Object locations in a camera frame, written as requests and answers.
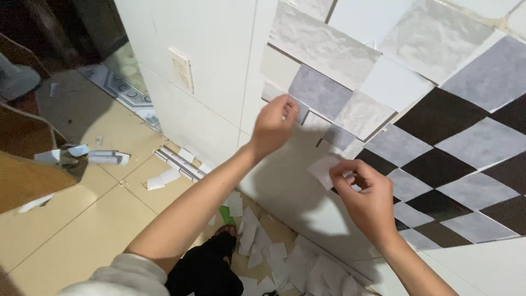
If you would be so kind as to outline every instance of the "hand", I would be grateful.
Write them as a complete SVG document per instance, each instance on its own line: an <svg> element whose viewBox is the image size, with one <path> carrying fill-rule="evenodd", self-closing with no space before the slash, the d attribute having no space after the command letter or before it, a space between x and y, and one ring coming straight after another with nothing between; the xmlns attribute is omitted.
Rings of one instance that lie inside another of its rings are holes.
<svg viewBox="0 0 526 296"><path fill-rule="evenodd" d="M353 176L344 178L345 172ZM393 182L362 160L343 160L329 171L356 226L381 251L386 241L398 234L393 213ZM351 185L362 190L357 192Z"/></svg>
<svg viewBox="0 0 526 296"><path fill-rule="evenodd" d="M252 139L248 143L254 150L257 161L285 144L298 113L298 103L289 95L281 95L261 109Z"/></svg>

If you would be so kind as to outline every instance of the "white wall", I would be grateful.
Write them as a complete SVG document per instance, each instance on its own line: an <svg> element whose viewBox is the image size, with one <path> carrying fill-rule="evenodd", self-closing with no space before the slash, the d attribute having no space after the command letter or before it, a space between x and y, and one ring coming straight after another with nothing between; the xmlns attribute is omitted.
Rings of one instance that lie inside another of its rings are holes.
<svg viewBox="0 0 526 296"><path fill-rule="evenodd" d="M265 105L259 66L277 0L115 2L164 133L211 166L227 160L248 142ZM174 85L170 46L190 57L194 94ZM362 271L384 295L406 295L385 262L372 259L379 254L337 195L305 172L331 150L315 148L319 138L319 131L297 126L291 141L260 163L240 189ZM516 295L526 291L524 250L521 238L420 255L462 295Z"/></svg>

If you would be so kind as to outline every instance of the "light switch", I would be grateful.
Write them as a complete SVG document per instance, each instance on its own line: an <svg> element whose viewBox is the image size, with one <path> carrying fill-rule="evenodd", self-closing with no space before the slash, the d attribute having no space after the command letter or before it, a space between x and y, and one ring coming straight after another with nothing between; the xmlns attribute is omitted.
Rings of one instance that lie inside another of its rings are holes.
<svg viewBox="0 0 526 296"><path fill-rule="evenodd" d="M175 75L178 75L191 93L194 93L194 81L190 67L190 58L175 47L170 47L170 57Z"/></svg>

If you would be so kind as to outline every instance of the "person's left hand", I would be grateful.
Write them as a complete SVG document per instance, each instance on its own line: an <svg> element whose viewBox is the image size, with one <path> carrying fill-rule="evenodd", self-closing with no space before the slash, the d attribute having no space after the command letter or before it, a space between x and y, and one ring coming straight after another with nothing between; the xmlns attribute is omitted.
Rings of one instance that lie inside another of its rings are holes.
<svg viewBox="0 0 526 296"><path fill-rule="evenodd" d="M287 142L298 113L298 103L289 95L281 95L261 109L248 143L258 161Z"/></svg>

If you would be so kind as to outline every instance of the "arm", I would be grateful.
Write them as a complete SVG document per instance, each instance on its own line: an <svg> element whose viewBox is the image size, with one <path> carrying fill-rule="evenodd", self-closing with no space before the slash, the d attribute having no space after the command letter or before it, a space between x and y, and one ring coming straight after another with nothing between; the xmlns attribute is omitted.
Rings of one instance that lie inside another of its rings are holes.
<svg viewBox="0 0 526 296"><path fill-rule="evenodd" d="M288 95L265 106L250 142L162 211L133 239L125 253L148 258L170 272L234 187L288 140L298 112L298 104Z"/></svg>
<svg viewBox="0 0 526 296"><path fill-rule="evenodd" d="M353 171L345 179L344 172ZM458 294L398 234L392 181L362 160L344 160L330 170L332 183L356 226L367 236L412 296ZM355 191L356 184L362 190Z"/></svg>

